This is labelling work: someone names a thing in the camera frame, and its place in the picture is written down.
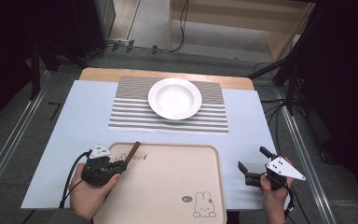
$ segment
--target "black curtain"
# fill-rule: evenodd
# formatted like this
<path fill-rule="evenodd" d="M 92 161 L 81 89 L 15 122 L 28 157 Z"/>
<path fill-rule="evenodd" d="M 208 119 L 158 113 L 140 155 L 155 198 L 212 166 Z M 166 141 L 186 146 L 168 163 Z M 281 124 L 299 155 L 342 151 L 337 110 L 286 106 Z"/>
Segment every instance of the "black curtain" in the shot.
<path fill-rule="evenodd" d="M 324 18 L 297 55 L 303 91 L 331 134 L 324 149 L 358 181 L 358 1 L 317 4 L 320 12 Z"/>
<path fill-rule="evenodd" d="M 31 79 L 25 62 L 31 46 L 21 13 L 16 1 L 0 1 L 0 111 Z"/>

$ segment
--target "human hand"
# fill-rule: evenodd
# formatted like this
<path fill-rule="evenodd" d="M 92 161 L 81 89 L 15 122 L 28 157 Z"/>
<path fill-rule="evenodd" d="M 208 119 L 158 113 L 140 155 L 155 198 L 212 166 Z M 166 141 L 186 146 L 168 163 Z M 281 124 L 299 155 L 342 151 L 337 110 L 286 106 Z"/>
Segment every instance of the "human hand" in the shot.
<path fill-rule="evenodd" d="M 292 164 L 287 157 L 284 158 L 290 164 Z M 286 183 L 287 187 L 291 188 L 293 183 L 292 177 L 287 177 Z M 285 223 L 284 218 L 284 202 L 287 198 L 287 189 L 280 188 L 275 191 L 271 189 L 271 183 L 265 175 L 260 177 L 261 189 L 263 190 L 263 207 L 266 213 L 269 224 L 283 224 Z"/>
<path fill-rule="evenodd" d="M 79 181 L 83 172 L 85 163 L 79 163 L 76 167 L 75 175 L 72 178 L 69 189 L 72 189 Z M 71 209 L 72 211 L 91 221 L 98 213 L 106 195 L 115 187 L 120 174 L 112 176 L 109 182 L 103 186 L 92 186 L 86 181 L 82 181 L 71 192 Z"/>

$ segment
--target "sleeve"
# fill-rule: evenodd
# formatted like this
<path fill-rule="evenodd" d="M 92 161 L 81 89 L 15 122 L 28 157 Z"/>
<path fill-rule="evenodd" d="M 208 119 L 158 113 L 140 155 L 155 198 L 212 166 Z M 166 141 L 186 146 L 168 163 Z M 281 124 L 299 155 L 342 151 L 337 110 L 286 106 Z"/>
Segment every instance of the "sleeve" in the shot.
<path fill-rule="evenodd" d="M 57 209 L 48 224 L 90 224 L 88 220 L 67 209 Z"/>

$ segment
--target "wooden tray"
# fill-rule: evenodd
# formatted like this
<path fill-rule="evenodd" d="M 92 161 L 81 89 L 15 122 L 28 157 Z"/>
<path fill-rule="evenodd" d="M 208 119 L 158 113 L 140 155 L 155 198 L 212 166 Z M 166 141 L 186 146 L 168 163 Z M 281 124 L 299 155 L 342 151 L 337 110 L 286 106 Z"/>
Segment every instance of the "wooden tray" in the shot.
<path fill-rule="evenodd" d="M 133 143 L 115 143 L 111 161 Z M 219 157 L 214 147 L 141 144 L 128 170 L 94 218 L 103 223 L 226 223 Z"/>

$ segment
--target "gray striped mat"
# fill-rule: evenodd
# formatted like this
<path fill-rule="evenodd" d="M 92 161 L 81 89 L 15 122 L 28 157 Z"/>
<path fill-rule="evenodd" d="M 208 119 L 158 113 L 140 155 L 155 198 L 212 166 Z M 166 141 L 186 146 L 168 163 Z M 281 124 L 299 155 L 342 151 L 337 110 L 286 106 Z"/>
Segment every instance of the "gray striped mat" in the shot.
<path fill-rule="evenodd" d="M 170 120 L 150 107 L 150 88 L 162 78 L 123 77 L 117 86 L 108 130 L 162 133 L 228 134 L 223 93 L 218 83 L 193 81 L 202 95 L 200 110 L 191 118 Z"/>

